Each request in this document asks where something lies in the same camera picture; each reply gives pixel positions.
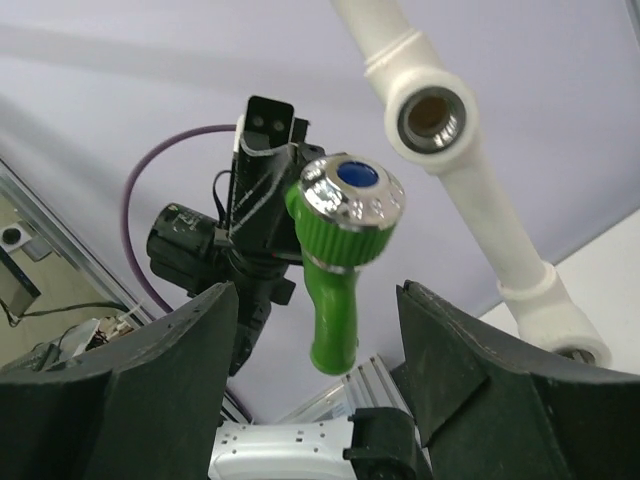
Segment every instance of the cable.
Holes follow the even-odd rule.
[[[236,410],[238,410],[249,423],[253,423],[253,417],[242,404],[242,402],[238,399],[238,397],[229,388],[226,389],[226,394],[231,404],[236,407]]]
[[[222,224],[225,220],[225,217],[227,216],[227,213],[224,211],[224,205],[222,205],[222,202],[220,201],[220,197],[218,197],[218,192],[216,191],[216,185],[218,183],[218,180],[220,179],[220,177],[222,177],[222,175],[231,173],[231,170],[222,170],[220,172],[218,172],[215,176],[215,178],[213,179],[213,201],[216,204],[216,210],[218,210],[218,223]]]
[[[67,336],[67,334],[73,330],[74,328],[76,328],[77,325],[71,325],[69,328],[67,328],[64,333],[62,335],[60,335],[60,338],[58,339],[58,344],[56,345],[56,347],[58,347],[58,355],[56,356],[56,359],[54,360],[53,363],[57,362],[58,360],[60,360],[60,355],[62,355],[62,340],[64,340],[64,337]]]
[[[129,307],[117,302],[91,302],[79,303],[77,305],[69,305],[67,307],[54,308],[53,310],[39,310],[37,312],[25,313],[20,319],[29,317],[44,317],[52,313],[70,312],[72,310],[81,310],[83,308],[112,308],[121,312],[128,312]]]
[[[44,317],[45,315],[51,315],[52,313],[61,313],[61,312],[70,312],[72,310],[80,310],[83,308],[112,308],[114,310],[120,310],[122,312],[128,312],[129,308],[126,306],[117,303],[117,302],[91,302],[91,303],[79,303],[77,305],[69,305],[61,308],[54,308],[53,310],[39,310],[36,312],[25,313],[21,317],[14,316],[6,303],[0,300],[0,306],[4,310],[4,313],[7,317],[7,321],[9,322],[9,326],[11,328],[17,327],[20,322],[25,318],[32,317]]]
[[[206,127],[194,128],[192,130],[187,130],[186,132],[174,135],[173,137],[168,138],[164,142],[151,149],[149,153],[142,157],[142,159],[137,163],[137,165],[129,174],[127,182],[125,183],[124,192],[122,194],[122,202],[120,205],[120,240],[122,241],[124,254],[127,262],[129,263],[129,268],[131,268],[133,275],[136,277],[136,280],[138,280],[138,283],[140,283],[146,294],[149,295],[149,297],[155,303],[157,303],[165,313],[172,312],[173,309],[153,288],[151,283],[149,283],[149,280],[142,271],[142,268],[140,268],[140,264],[136,260],[136,255],[133,251],[133,245],[131,243],[131,232],[129,230],[129,210],[131,208],[131,195],[133,193],[133,188],[135,187],[136,182],[138,181],[138,178],[140,177],[144,169],[147,168],[147,166],[165,150],[184,140],[197,137],[199,135],[219,132],[235,132],[235,130],[236,126],[232,124],[210,125]]]

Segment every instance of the white pipe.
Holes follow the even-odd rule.
[[[549,351],[584,350],[606,366],[611,353],[573,304],[555,268],[540,259],[481,147],[473,92],[447,72],[429,39],[411,27],[395,0],[332,0],[365,58],[365,76],[385,105],[385,133],[408,161],[436,175],[498,277],[498,289],[524,341]],[[400,131],[405,106],[438,88],[464,112],[455,141],[426,152]]]

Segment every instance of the green handle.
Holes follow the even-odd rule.
[[[404,209],[404,192],[381,166],[338,154],[305,166],[285,203],[315,307],[311,361],[325,374],[345,374],[358,347],[358,272],[387,246]]]
[[[303,257],[304,281],[315,307],[311,361],[322,373],[341,375],[353,367],[358,347],[358,273],[331,273]]]

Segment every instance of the metal frame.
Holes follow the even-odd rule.
[[[56,214],[40,201],[2,159],[0,159],[0,193],[6,196],[20,216],[42,235],[59,255],[85,275],[98,293],[110,300],[122,302],[130,308],[138,304],[138,300],[126,286],[65,227]],[[144,308],[140,308],[136,316],[140,321],[133,318],[130,320],[134,328],[153,320],[153,316]]]
[[[640,0],[627,0],[627,9],[633,24],[633,30],[636,32],[636,38],[640,42]]]

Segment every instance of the pipe elbow joint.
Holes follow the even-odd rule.
[[[386,96],[384,128],[405,160],[440,176],[460,167],[479,146],[475,95],[457,76],[432,67],[408,69]]]

